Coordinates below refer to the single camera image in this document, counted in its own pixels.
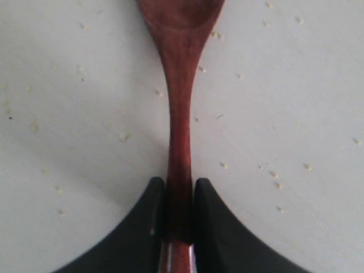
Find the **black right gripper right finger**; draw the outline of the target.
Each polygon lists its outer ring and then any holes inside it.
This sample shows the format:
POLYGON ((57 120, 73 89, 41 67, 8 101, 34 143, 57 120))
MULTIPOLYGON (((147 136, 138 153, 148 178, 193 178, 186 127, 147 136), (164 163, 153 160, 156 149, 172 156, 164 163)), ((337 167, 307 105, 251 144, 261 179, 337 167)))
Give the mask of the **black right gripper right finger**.
POLYGON ((247 229, 206 178, 195 185, 194 252, 197 272, 305 272, 247 229))

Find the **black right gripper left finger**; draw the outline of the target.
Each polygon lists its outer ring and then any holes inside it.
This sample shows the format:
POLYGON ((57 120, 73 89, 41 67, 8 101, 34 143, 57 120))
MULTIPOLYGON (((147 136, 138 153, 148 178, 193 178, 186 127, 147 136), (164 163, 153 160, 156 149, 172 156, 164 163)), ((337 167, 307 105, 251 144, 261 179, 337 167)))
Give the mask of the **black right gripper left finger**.
POLYGON ((58 272, 158 272, 165 184, 153 177, 120 224, 58 272))

